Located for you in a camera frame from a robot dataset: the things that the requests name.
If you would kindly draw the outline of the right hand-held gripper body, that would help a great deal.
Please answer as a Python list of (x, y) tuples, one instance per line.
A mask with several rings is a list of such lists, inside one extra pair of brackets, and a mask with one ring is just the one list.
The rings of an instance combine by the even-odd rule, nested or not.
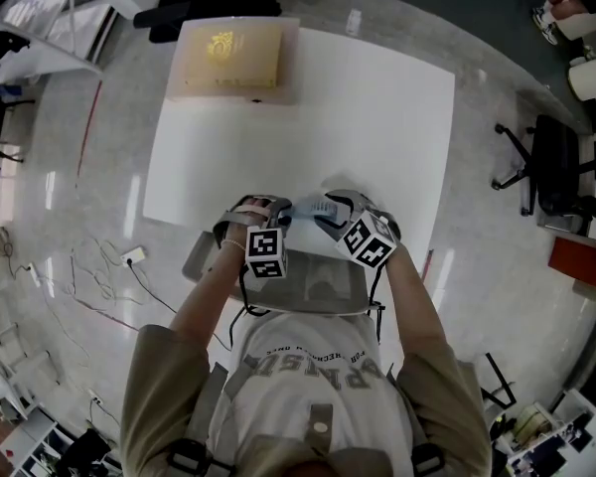
[(363, 211), (336, 243), (337, 251), (365, 268), (382, 266), (395, 251), (396, 240), (385, 218)]

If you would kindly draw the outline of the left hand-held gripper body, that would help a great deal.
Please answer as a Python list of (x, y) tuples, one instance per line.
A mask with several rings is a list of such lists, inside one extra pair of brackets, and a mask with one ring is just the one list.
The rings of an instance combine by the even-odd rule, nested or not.
[[(267, 198), (271, 204), (266, 209), (260, 207), (245, 206), (240, 203), (252, 197)], [(287, 275), (287, 254), (284, 243), (288, 230), (282, 230), (277, 226), (277, 219), (284, 214), (276, 212), (276, 199), (279, 197), (266, 195), (245, 195), (231, 209), (225, 211), (214, 225), (213, 234), (217, 245), (222, 247), (227, 239), (224, 234), (230, 223), (247, 224), (249, 218), (242, 212), (257, 211), (267, 216), (267, 222), (260, 228), (250, 226), (247, 229), (247, 238), (244, 250), (244, 264), (246, 270), (257, 279), (283, 278)]]

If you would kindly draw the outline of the light blue handheld fan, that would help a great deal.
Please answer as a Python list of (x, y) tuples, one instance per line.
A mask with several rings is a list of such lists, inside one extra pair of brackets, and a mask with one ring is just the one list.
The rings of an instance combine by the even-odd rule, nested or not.
[(322, 194), (312, 194), (299, 199), (283, 214), (292, 220), (324, 221), (336, 224), (338, 222), (338, 204)]

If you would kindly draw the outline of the person's left forearm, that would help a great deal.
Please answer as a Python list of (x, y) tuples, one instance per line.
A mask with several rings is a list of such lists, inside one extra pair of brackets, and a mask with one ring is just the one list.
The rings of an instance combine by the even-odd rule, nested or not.
[(187, 296), (169, 328), (206, 350), (243, 264), (242, 246), (235, 241), (225, 241), (211, 269)]

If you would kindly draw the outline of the person's left hand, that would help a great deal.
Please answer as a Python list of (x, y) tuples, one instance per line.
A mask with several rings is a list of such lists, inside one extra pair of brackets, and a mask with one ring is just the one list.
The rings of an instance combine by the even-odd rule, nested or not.
[[(266, 209), (268, 205), (271, 204), (271, 201), (267, 198), (252, 198), (249, 197), (240, 203), (241, 207), (245, 206), (252, 206), (252, 207), (260, 207), (262, 209)], [(224, 234), (224, 239), (227, 240), (234, 240), (237, 241), (242, 246), (246, 244), (247, 238), (247, 229), (250, 226), (262, 227), (267, 222), (267, 216), (260, 214), (257, 211), (249, 211), (247, 213), (242, 212), (243, 215), (249, 218), (249, 222), (247, 224), (241, 223), (230, 223), (227, 226), (227, 229)]]

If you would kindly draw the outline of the white square table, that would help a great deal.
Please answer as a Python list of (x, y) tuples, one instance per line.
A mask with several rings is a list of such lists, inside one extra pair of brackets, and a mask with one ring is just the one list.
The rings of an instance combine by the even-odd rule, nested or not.
[(167, 96), (145, 217), (210, 230), (246, 195), (355, 189), (390, 212), (422, 267), (441, 197), (454, 74), (370, 42), (300, 29), (289, 99)]

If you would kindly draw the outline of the pink flat box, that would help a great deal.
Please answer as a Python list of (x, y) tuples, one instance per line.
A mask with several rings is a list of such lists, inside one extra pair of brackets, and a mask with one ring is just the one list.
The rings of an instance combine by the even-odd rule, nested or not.
[[(278, 60), (277, 82), (275, 87), (218, 86), (193, 88), (184, 81), (184, 53), (187, 40), (196, 28), (214, 24), (265, 23), (279, 25), (283, 29), (280, 55)], [(290, 104), (294, 99), (294, 71), (298, 50), (299, 24), (296, 18), (282, 17), (225, 17), (204, 20), (190, 20), (183, 24), (177, 42), (165, 97), (172, 100), (191, 97), (237, 97), (244, 100)]]

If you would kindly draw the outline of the tan box with gold print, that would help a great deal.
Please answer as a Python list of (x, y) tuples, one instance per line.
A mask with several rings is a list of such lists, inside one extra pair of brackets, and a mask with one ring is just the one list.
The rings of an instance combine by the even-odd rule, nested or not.
[(275, 87), (283, 29), (265, 23), (194, 29), (184, 53), (184, 81), (193, 88)]

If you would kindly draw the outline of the person's beige shirt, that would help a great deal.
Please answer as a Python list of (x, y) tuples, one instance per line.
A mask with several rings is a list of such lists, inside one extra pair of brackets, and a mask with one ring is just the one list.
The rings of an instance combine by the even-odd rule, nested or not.
[(455, 355), (408, 355), (394, 376), (377, 357), (365, 315), (267, 315), (243, 331), (218, 386), (205, 350), (146, 326), (124, 399), (124, 475), (165, 477), (170, 453), (191, 438), (215, 460), (209, 477), (298, 468), (415, 477), (412, 452), (423, 443), (439, 451), (447, 477), (490, 477), (482, 403)]

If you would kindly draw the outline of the red box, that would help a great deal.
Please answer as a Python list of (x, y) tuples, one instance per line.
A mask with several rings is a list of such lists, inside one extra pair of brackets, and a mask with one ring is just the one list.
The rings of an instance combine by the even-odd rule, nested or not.
[(569, 277), (596, 286), (596, 246), (557, 237), (548, 266)]

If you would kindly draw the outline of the white cylindrical stool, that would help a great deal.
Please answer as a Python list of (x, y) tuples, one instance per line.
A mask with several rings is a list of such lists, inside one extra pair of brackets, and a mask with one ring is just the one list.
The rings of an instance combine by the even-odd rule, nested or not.
[(577, 99), (586, 101), (596, 98), (596, 59), (571, 67), (567, 77)]
[(596, 14), (577, 14), (556, 22), (561, 34), (569, 41), (580, 39), (596, 31)]

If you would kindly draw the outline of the white cluttered shelf unit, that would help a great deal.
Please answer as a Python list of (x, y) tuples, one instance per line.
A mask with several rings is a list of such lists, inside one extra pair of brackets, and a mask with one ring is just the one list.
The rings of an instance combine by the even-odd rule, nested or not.
[(553, 412), (535, 405), (551, 429), (521, 450), (500, 438), (508, 460), (499, 477), (596, 477), (596, 406), (576, 389), (566, 391)]

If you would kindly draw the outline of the white wooden chair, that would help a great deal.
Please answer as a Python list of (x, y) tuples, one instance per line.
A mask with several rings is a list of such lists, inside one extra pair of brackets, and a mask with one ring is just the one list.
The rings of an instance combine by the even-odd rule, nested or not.
[(0, 331), (0, 415), (3, 420), (28, 419), (43, 404), (44, 396), (59, 384), (60, 374), (48, 351), (27, 353), (17, 324)]

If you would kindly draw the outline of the white shelving rack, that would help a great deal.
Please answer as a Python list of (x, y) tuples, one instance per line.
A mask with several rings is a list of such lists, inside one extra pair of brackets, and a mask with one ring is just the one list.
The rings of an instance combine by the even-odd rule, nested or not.
[(30, 42), (0, 59), (0, 84), (71, 71), (101, 77), (99, 58), (117, 18), (104, 0), (0, 0), (0, 31)]

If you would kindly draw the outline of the black metal frame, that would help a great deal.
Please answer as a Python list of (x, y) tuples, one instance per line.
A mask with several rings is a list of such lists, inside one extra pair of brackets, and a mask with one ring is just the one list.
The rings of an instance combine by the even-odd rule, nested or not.
[(480, 388), (482, 398), (484, 400), (490, 401), (492, 404), (500, 407), (502, 410), (507, 410), (507, 409), (513, 407), (517, 403), (517, 399), (512, 391), (511, 385), (506, 380), (505, 376), (503, 375), (502, 371), (500, 370), (500, 368), (497, 365), (493, 356), (490, 353), (486, 353), (485, 358), (487, 359), (487, 361), (490, 364), (490, 366), (492, 367), (493, 372), (495, 373), (498, 381), (500, 382), (500, 391), (503, 391), (506, 394), (508, 400), (502, 401), (501, 399), (496, 397), (493, 393), (487, 391), (484, 388)]

